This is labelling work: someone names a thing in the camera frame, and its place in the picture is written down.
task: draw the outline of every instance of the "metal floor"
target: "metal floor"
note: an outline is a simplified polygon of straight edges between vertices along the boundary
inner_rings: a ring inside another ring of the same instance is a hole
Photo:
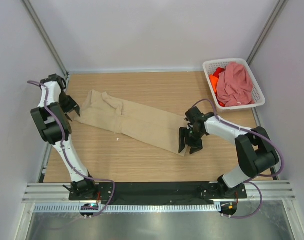
[[[257,201],[239,202],[236,216],[251,213]],[[27,240],[293,240],[281,201],[265,201],[248,219],[217,212],[113,213],[81,219],[75,213],[34,213]]]

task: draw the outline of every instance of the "white cable clip strip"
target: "white cable clip strip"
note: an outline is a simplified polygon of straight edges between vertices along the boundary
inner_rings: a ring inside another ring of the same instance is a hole
[[[81,210],[84,203],[38,203],[35,205],[34,213],[96,213],[103,208],[99,204],[96,210]],[[129,206],[129,205],[109,205],[104,213],[173,213],[173,212],[219,212],[221,206],[219,202],[209,205],[187,205],[187,206]]]

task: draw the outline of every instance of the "pink garment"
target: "pink garment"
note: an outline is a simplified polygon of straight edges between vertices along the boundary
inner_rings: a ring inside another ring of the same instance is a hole
[[[219,74],[216,86],[217,100],[226,107],[253,104],[252,88],[252,81],[245,67],[230,62],[225,71]]]

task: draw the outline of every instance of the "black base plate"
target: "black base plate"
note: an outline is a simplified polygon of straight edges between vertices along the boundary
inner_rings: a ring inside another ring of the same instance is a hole
[[[102,203],[105,204],[112,192],[113,185],[109,182],[100,182],[96,185],[100,192]],[[239,199],[247,197],[245,187],[237,188]],[[111,205],[135,206],[164,206],[164,205],[205,205],[213,199],[223,199],[218,191],[217,183],[204,181],[197,182],[117,182]],[[70,194],[69,200],[85,201]]]

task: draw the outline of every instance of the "white wall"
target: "white wall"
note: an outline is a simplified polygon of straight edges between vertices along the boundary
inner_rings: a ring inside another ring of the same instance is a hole
[[[30,116],[40,90],[26,84],[62,74],[18,0],[0,1],[0,240],[13,239],[19,205],[35,182],[44,142]]]
[[[200,70],[246,59],[276,0],[31,0],[68,71]]]
[[[251,69],[266,99],[258,115],[285,156],[289,179],[304,212],[304,0],[290,0]]]

